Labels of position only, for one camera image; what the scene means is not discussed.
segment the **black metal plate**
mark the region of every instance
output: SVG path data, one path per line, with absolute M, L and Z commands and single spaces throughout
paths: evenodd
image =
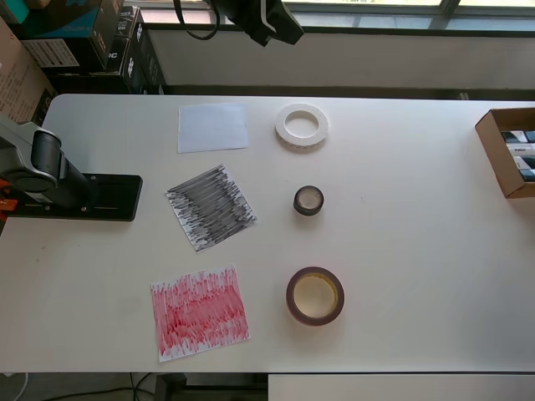
M 84 174 L 94 187 L 95 197 L 80 209 L 65 209 L 38 203 L 23 192 L 13 190 L 9 199 L 18 200 L 15 211 L 6 211 L 10 217 L 41 219 L 133 221 L 140 199 L 143 180 L 138 175 Z

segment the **paper with red scribbles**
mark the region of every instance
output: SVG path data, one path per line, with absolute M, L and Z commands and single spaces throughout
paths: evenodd
M 233 265 L 150 286 L 160 362 L 249 339 Z

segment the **cardboard box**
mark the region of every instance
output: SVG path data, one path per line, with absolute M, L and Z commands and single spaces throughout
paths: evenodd
M 134 50 L 140 56 L 141 66 L 149 81 L 150 93 L 163 94 L 162 86 L 166 85 L 166 80 L 161 72 L 149 33 L 143 29 L 143 17 L 138 7 L 124 6 L 121 9 L 115 36 L 131 40 Z
M 106 70 L 101 73 L 49 76 L 61 94 L 148 94 L 138 54 L 127 38 L 116 37 Z
M 104 71 L 124 0 L 52 0 L 14 26 L 39 67 Z
M 29 12 L 24 0 L 0 0 L 0 18 L 6 23 L 22 23 Z
M 0 19 L 0 113 L 41 125 L 54 95 L 43 71 Z
M 32 10 L 42 10 L 47 7 L 50 0 L 26 0 L 26 5 Z
M 502 131 L 512 130 L 535 130 L 535 109 L 492 109 L 476 125 L 504 196 L 534 197 L 535 182 L 524 181 L 502 137 Z

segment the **small tape roll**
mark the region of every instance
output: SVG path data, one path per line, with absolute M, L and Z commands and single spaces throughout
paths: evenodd
M 316 132 L 311 136 L 302 138 L 288 131 L 286 120 L 291 113 L 295 112 L 301 112 L 316 119 L 318 121 L 318 129 Z M 277 118 L 275 119 L 275 129 L 277 130 L 278 136 L 288 144 L 297 146 L 298 148 L 309 148 L 320 144 L 327 138 L 329 122 L 327 121 L 325 114 L 323 114 L 317 107 L 311 106 L 310 104 L 290 104 L 278 113 Z
M 329 284 L 330 289 L 333 291 L 333 304 L 330 306 L 329 311 L 323 316 L 309 316 L 299 309 L 298 304 L 296 303 L 296 286 L 301 280 L 307 277 L 316 277 L 324 280 Z M 311 266 L 301 269 L 293 275 L 288 283 L 288 288 L 286 289 L 286 304 L 288 305 L 288 310 L 297 321 L 306 324 L 307 326 L 323 326 L 324 324 L 331 323 L 342 312 L 342 309 L 344 308 L 344 299 L 344 288 L 339 279 L 329 270 L 323 269 L 322 267 Z
M 307 185 L 296 192 L 293 208 L 304 216 L 314 216 L 321 211 L 324 200 L 324 194 L 319 188 Z

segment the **white panel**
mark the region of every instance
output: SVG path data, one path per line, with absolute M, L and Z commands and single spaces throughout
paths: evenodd
M 269 401 L 533 401 L 535 376 L 269 375 Z
M 266 48 L 238 32 L 150 31 L 169 85 L 535 88 L 532 38 L 307 33 Z

